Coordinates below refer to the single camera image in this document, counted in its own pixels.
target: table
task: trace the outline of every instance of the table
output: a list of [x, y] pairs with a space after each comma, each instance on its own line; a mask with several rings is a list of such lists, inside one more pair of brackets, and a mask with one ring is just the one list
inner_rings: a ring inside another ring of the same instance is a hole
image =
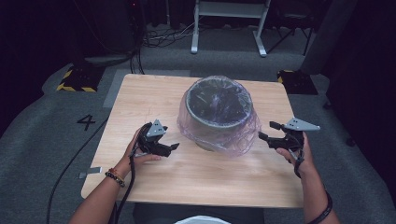
[[220, 16], [220, 17], [239, 17], [260, 19], [259, 28], [253, 31], [257, 48], [262, 57], [267, 56], [264, 45], [262, 44], [262, 27], [267, 17], [268, 8], [271, 0], [265, 0], [262, 4], [228, 3], [228, 2], [206, 2], [195, 1], [194, 10], [194, 32], [192, 35], [191, 53], [198, 52], [199, 37], [199, 17], [200, 16]]
[[[184, 137], [177, 127], [180, 100], [199, 78], [149, 75], [125, 76], [104, 130], [92, 167], [106, 171], [121, 158], [135, 130], [159, 119], [167, 126], [160, 143], [180, 146], [169, 158], [146, 163], [136, 171], [129, 202], [230, 205], [249, 207], [302, 207], [303, 191], [292, 166], [257, 138], [250, 151], [230, 159], [206, 151]], [[269, 121], [286, 123], [293, 116], [282, 84], [236, 80], [251, 94], [262, 131], [283, 137]], [[83, 198], [105, 178], [88, 175]], [[119, 200], [123, 197], [123, 188]]]

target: number 4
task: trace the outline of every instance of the number 4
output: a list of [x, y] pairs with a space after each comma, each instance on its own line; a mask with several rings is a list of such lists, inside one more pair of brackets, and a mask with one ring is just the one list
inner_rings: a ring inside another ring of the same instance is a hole
[[95, 123], [95, 121], [92, 120], [92, 115], [87, 115], [84, 118], [79, 119], [77, 121], [77, 123], [85, 123], [85, 130], [84, 131], [87, 131], [88, 127], [90, 127], [90, 124]]

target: person's left hand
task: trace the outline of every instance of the person's left hand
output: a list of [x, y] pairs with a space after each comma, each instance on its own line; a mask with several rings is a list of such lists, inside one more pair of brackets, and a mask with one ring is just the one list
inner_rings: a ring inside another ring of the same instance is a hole
[[[128, 175], [128, 173], [131, 171], [130, 167], [130, 159], [129, 156], [132, 153], [134, 143], [137, 141], [137, 136], [139, 135], [141, 128], [137, 129], [136, 132], [134, 133], [134, 138], [131, 140], [131, 142], [128, 144], [128, 147], [125, 150], [125, 153], [123, 154], [122, 158], [120, 159], [119, 163], [116, 165], [117, 172], [119, 175], [122, 177], [125, 177]], [[140, 148], [137, 149], [136, 154], [142, 153]], [[137, 169], [138, 167], [142, 166], [143, 163], [147, 161], [160, 161], [161, 157], [153, 154], [147, 154], [144, 156], [139, 156], [139, 157], [134, 157], [134, 168]]]

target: cable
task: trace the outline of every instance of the cable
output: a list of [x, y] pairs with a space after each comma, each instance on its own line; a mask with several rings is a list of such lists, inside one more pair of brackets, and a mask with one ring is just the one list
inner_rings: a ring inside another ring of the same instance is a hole
[[303, 163], [303, 161], [304, 161], [304, 144], [300, 144], [300, 141], [292, 134], [287, 134], [287, 136], [294, 139], [294, 141], [298, 144], [298, 146], [297, 146], [298, 150], [299, 150], [298, 156], [296, 156], [290, 148], [288, 148], [288, 151], [289, 151], [290, 155], [296, 160], [296, 162], [294, 164], [294, 173], [299, 178], [301, 178], [300, 173], [298, 172], [298, 169], [300, 168], [301, 163]]
[[108, 67], [108, 66], [112, 66], [112, 65], [116, 65], [116, 64], [120, 64], [120, 63], [124, 63], [128, 60], [130, 60], [132, 57], [134, 57], [134, 52], [119, 52], [116, 51], [114, 49], [110, 49], [108, 48], [101, 40], [100, 38], [96, 35], [95, 31], [92, 29], [90, 23], [88, 22], [87, 18], [85, 17], [84, 13], [82, 12], [81, 8], [79, 7], [78, 3], [76, 2], [76, 0], [73, 0], [74, 5], [76, 6], [79, 14], [81, 15], [82, 19], [85, 21], [85, 23], [87, 24], [89, 30], [91, 31], [93, 37], [96, 39], [96, 41], [106, 50], [112, 52], [112, 53], [117, 53], [117, 54], [122, 54], [124, 55], [123, 58], [120, 59], [116, 59], [116, 60], [110, 60], [110, 61], [106, 61], [106, 62], [99, 62], [99, 63], [95, 63], [95, 62], [90, 62], [88, 61], [88, 63], [90, 63], [93, 67]]
[[[192, 35], [191, 32], [184, 34], [187, 30], [189, 30], [189, 28], [191, 26], [194, 25], [194, 22], [192, 24], [190, 24], [189, 26], [185, 27], [183, 30], [178, 30], [178, 31], [174, 31], [171, 34], [168, 34], [168, 31], [170, 31], [170, 29], [166, 29], [165, 32], [163, 32], [161, 35], [148, 35], [148, 40], [156, 40], [158, 39], [157, 44], [147, 44], [145, 43], [144, 46], [148, 47], [148, 48], [165, 48], [173, 43], [175, 43], [177, 40], [180, 40], [184, 37], [186, 37], [187, 35]], [[157, 31], [148, 31], [148, 33], [154, 33], [157, 34]], [[164, 41], [170, 41], [170, 43], [162, 45], [162, 43]]]
[[102, 45], [102, 47], [103, 47], [104, 49], [107, 49], [108, 51], [113, 52], [113, 53], [125, 54], [125, 52], [117, 52], [117, 51], [115, 51], [115, 50], [113, 50], [113, 49], [110, 49], [110, 48], [106, 47], [105, 44], [99, 39], [99, 37], [98, 37], [98, 36], [96, 35], [96, 33], [93, 31], [93, 29], [92, 29], [90, 23], [88, 22], [87, 18], [84, 16], [84, 13], [82, 13], [82, 10], [81, 10], [81, 8], [79, 7], [79, 5], [77, 4], [76, 0], [73, 0], [73, 3], [75, 4], [75, 6], [76, 6], [76, 8], [77, 8], [79, 14], [81, 15], [82, 19], [85, 21], [85, 23], [87, 24], [88, 28], [90, 29], [90, 31], [91, 31], [93, 37], [95, 37], [95, 39], [98, 41], [98, 43], [99, 43], [100, 45]]
[[134, 57], [129, 60], [129, 67], [131, 68], [131, 73], [134, 74]]
[[143, 71], [143, 67], [142, 67], [142, 61], [140, 59], [140, 49], [137, 51], [137, 64], [139, 66], [139, 71], [141, 74], [145, 75], [145, 72]]
[[[143, 127], [140, 128], [139, 134], [137, 135], [137, 137], [140, 136], [140, 135], [142, 134], [142, 132], [143, 132], [148, 126], [149, 126], [148, 123], [145, 124], [145, 125], [143, 125]], [[134, 145], [132, 146], [132, 152], [131, 152], [131, 155], [130, 155], [130, 157], [129, 157], [130, 165], [131, 165], [131, 182], [130, 182], [130, 184], [129, 184], [129, 186], [128, 186], [128, 189], [126, 190], [126, 192], [125, 192], [125, 194], [124, 194], [124, 196], [123, 196], [123, 198], [122, 198], [122, 201], [121, 201], [121, 203], [120, 203], [119, 208], [117, 209], [117, 214], [116, 214], [116, 218], [115, 218], [115, 219], [116, 219], [116, 224], [119, 222], [119, 218], [120, 218], [120, 214], [121, 214], [121, 211], [122, 211], [122, 207], [124, 206], [124, 204], [125, 204], [125, 202], [126, 202], [126, 199], [128, 198], [129, 193], [131, 192], [132, 186], [134, 185], [134, 178], [135, 178], [134, 155], [135, 155], [136, 150], [137, 150], [137, 147], [136, 147], [136, 145], [137, 145], [137, 137], [136, 137], [136, 139], [134, 140]]]
[[53, 195], [55, 194], [55, 190], [58, 187], [59, 182], [61, 182], [62, 177], [64, 176], [64, 173], [67, 171], [67, 169], [69, 168], [70, 164], [74, 161], [74, 159], [76, 158], [76, 156], [81, 152], [81, 150], [88, 145], [88, 143], [95, 137], [95, 135], [99, 132], [99, 130], [105, 125], [105, 123], [107, 122], [108, 118], [106, 118], [102, 124], [99, 126], [99, 128], [97, 128], [95, 130], [95, 132], [93, 132], [93, 134], [91, 135], [90, 138], [88, 138], [88, 140], [84, 143], [84, 145], [82, 145], [82, 147], [76, 152], [76, 154], [73, 156], [73, 158], [70, 160], [69, 163], [67, 163], [67, 165], [64, 167], [64, 169], [62, 170], [61, 174], [59, 175], [58, 179], [55, 182], [55, 185], [52, 188], [52, 192], [49, 196], [49, 204], [47, 207], [47, 224], [50, 224], [50, 207], [52, 204], [52, 198]]

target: metal stand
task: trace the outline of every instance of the metal stand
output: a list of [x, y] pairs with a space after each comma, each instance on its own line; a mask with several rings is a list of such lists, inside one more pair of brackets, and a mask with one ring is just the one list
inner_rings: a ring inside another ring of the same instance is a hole
[[262, 27], [267, 17], [268, 8], [271, 0], [266, 0], [264, 4], [245, 4], [245, 3], [224, 3], [224, 2], [205, 2], [196, 0], [194, 11], [194, 32], [192, 35], [191, 53], [198, 52], [198, 23], [199, 16], [220, 16], [220, 17], [240, 17], [260, 19], [259, 29], [253, 31], [257, 48], [262, 57], [267, 56], [264, 45], [262, 44]]

